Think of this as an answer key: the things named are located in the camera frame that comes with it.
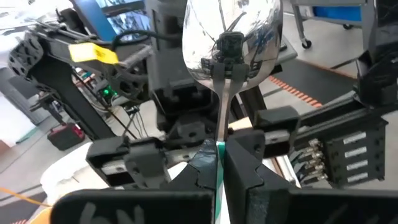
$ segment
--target computer monitor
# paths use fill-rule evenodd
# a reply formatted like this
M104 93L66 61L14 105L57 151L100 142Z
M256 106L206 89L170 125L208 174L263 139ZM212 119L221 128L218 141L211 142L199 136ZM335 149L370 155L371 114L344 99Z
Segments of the computer monitor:
M112 41L125 30L150 29L143 0L71 0L80 19L101 40ZM132 40L130 35L123 40Z

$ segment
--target blue screen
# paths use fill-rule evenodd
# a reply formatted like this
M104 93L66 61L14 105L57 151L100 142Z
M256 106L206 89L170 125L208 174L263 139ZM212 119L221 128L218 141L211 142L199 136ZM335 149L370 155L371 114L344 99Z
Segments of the blue screen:
M117 34L125 30L150 29L150 19L145 9L124 12L115 16L106 17L104 11L112 6L119 6L143 0L74 0L75 5L93 26L98 37L105 41L112 41ZM123 40L133 40L138 35L129 35Z

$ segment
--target connector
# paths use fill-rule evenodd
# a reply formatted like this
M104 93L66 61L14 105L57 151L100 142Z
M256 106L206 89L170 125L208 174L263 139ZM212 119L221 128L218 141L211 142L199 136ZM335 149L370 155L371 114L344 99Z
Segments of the connector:
M323 162L320 159L313 159L311 161L308 161L306 166L313 166L313 165L318 165L318 164L323 164Z
M297 162L308 162L308 161L311 161L313 159L318 159L318 158L321 158L321 157L323 157L323 153L322 152L304 154L300 158L297 159Z
M323 163L318 164L318 165L304 165L298 172L297 175L305 175L305 176L309 176L309 175L313 175L316 172L320 171L320 170L324 170L325 165Z
M316 152L316 151L318 151L318 147L311 146L311 147L305 148L304 153Z
M318 181L325 180L326 178L328 178L328 176L326 174L322 174L322 175L319 175L319 176L316 176L316 177L309 178L307 180L303 180L301 184L305 184L305 185L313 184L313 183L316 183Z
M318 147L320 145L320 141L318 139L312 139L308 142L312 147Z

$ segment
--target caster wheel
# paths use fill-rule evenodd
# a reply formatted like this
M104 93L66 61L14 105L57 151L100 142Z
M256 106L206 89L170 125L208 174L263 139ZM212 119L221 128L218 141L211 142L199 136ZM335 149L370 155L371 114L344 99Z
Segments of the caster wheel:
M305 44L301 44L304 49L309 49L312 46L311 40L305 40Z
M352 29L354 26L353 25L348 25L348 24L344 24L343 25L343 28L345 29L345 30L350 30L350 29Z

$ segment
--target yellow tag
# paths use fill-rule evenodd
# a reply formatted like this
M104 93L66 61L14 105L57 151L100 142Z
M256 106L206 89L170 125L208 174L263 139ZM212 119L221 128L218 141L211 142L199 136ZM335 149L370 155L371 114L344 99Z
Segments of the yellow tag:
M68 48L70 57L74 62L99 60L100 62L108 64L119 63L118 56L115 52L93 43L71 44Z

